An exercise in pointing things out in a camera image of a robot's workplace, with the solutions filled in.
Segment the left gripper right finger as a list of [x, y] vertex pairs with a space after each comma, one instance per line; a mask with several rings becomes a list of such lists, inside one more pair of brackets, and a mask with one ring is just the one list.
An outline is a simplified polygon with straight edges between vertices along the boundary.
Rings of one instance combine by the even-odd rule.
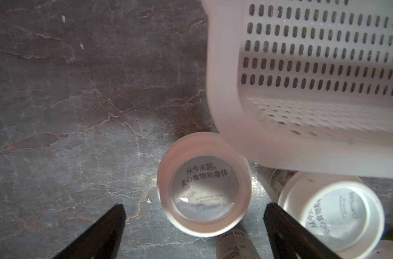
[[263, 221], [275, 259], [340, 259], [274, 202], [266, 206]]

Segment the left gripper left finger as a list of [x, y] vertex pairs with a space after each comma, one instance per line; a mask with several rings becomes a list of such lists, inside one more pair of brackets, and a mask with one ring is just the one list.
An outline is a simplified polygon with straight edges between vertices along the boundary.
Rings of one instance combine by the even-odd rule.
[[113, 206], [56, 259], [115, 259], [125, 228], [126, 213], [122, 204]]

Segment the white perforated plastic basket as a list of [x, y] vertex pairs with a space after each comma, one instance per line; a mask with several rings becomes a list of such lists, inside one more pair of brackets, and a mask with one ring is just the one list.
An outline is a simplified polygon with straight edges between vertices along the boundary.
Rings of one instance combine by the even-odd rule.
[[202, 1], [221, 136], [260, 165], [393, 178], [393, 1]]

